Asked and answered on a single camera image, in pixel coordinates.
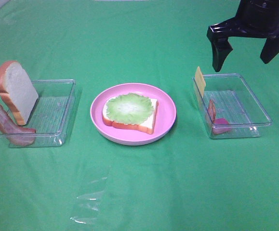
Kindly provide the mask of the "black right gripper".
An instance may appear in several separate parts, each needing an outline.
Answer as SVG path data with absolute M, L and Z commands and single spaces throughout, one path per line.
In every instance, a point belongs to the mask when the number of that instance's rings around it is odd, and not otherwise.
M 220 72 L 233 51 L 229 37 L 266 38 L 260 58 L 267 64 L 279 53 L 279 0 L 241 0 L 236 15 L 208 27 L 213 68 Z

